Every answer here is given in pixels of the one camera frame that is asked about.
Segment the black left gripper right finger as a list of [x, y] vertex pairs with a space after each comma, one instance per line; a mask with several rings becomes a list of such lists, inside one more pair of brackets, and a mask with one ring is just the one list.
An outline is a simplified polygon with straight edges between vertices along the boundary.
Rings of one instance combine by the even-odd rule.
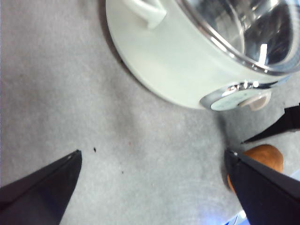
[[243, 153], [225, 151], [225, 166], [252, 225], [298, 225], [300, 182]]

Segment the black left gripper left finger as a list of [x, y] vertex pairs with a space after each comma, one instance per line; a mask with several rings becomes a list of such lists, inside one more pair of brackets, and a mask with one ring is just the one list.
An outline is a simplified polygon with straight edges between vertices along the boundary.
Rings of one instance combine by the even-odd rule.
[[61, 159], [0, 189], [2, 225], [58, 225], [77, 185], [82, 153]]

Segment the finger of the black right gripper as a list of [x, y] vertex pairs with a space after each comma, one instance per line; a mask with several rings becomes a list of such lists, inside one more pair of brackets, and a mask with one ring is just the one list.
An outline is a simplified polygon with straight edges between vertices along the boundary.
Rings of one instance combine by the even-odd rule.
[[272, 125], [262, 132], [250, 137], [241, 143], [256, 142], [268, 137], [286, 132], [297, 132], [300, 130], [300, 105], [284, 109], [284, 114]]

